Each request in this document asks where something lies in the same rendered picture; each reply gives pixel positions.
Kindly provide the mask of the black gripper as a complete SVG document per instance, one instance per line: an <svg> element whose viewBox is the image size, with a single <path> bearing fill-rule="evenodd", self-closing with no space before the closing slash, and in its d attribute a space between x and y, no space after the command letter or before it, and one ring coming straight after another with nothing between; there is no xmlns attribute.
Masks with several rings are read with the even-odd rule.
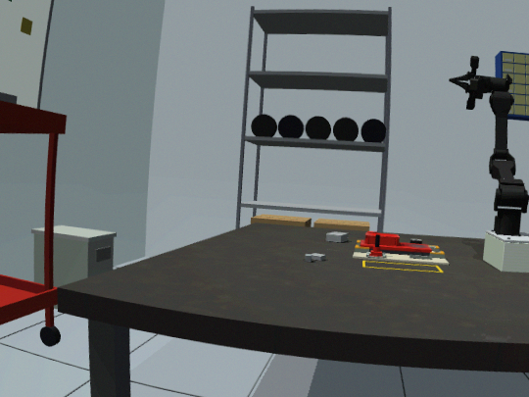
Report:
<svg viewBox="0 0 529 397"><path fill-rule="evenodd" d="M471 78L475 78L476 76L489 79L489 83L488 84L485 83L485 87L486 87L486 90L488 90L487 92L492 93L493 77L492 76L476 75L476 72L477 72L476 69L479 68L479 66L478 66L479 59L480 58L478 56L472 56L470 58L470 67L472 68L471 72L468 72L464 76L458 76L458 77L455 77L455 78L449 78L449 82L452 82L452 83L462 87L465 90L465 93L469 93L469 98L467 100L466 110L473 110L474 109L474 107L475 107L475 99L472 98L473 97L473 93L469 92L470 84L468 84L467 82L461 82L462 80L469 81Z"/></svg>

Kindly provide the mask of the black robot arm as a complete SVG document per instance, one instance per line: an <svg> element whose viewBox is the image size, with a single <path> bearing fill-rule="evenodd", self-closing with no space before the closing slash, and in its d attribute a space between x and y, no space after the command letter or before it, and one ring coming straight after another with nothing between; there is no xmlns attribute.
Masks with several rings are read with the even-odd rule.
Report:
<svg viewBox="0 0 529 397"><path fill-rule="evenodd" d="M489 79L476 76L471 78L469 82L469 92L473 93L472 98L482 99L483 94L488 91L485 83L488 84ZM509 155L507 149L507 114L514 102L513 96L508 92L510 84L512 84L512 78L509 77L509 74L506 74L506 78L493 77L489 103L496 116L496 142L494 153L490 157L489 174L492 174L493 179L499 181L499 189L496 189L494 202L494 210L498 211L494 223L496 235L521 236L519 234L521 213L527 213L529 195L522 179L514 179L513 177L516 173L515 159ZM498 207L519 207L521 210L499 209Z"/></svg>

